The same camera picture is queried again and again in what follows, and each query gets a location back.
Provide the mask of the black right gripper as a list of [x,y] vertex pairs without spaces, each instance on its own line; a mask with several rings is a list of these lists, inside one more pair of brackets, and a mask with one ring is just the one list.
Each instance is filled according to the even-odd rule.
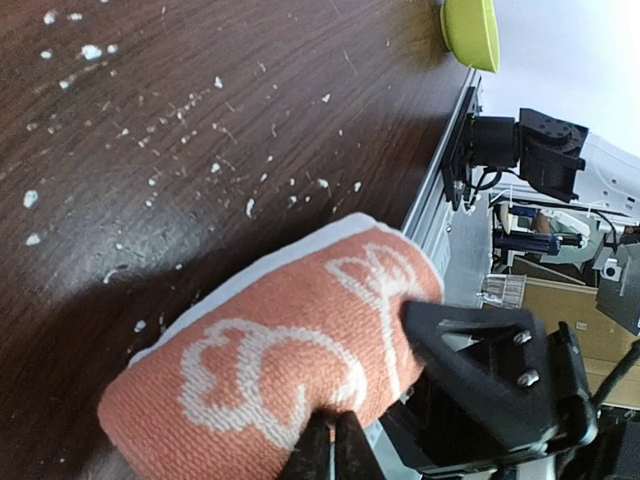
[[381,423],[404,466],[424,479],[460,479],[560,455],[598,433],[597,413],[639,359],[639,345],[590,391],[571,327],[552,333],[528,310],[404,302],[402,327],[424,370]]

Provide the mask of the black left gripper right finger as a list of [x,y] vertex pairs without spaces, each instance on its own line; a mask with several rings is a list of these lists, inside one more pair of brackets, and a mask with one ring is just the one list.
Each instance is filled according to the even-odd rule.
[[373,450],[353,411],[341,414],[335,424],[335,478],[384,480]]

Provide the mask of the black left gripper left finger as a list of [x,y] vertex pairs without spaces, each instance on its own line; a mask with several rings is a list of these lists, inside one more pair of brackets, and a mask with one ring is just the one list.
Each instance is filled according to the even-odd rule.
[[328,478],[332,416],[325,410],[312,413],[289,459],[279,474],[280,480],[323,480]]

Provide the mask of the orange bunny pattern towel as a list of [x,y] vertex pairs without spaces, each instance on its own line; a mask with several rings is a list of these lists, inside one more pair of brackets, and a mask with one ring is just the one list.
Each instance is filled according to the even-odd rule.
[[348,215],[182,314],[107,387],[100,426],[145,479],[273,479],[313,411],[371,425],[417,380],[401,305],[443,293],[414,242]]

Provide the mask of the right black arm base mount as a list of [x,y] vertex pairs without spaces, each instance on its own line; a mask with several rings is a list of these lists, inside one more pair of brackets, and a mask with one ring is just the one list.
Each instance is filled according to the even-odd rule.
[[473,180],[473,124],[479,114],[477,88],[467,87],[453,117],[453,124],[442,155],[440,171],[444,194],[453,211],[471,200],[478,183]]

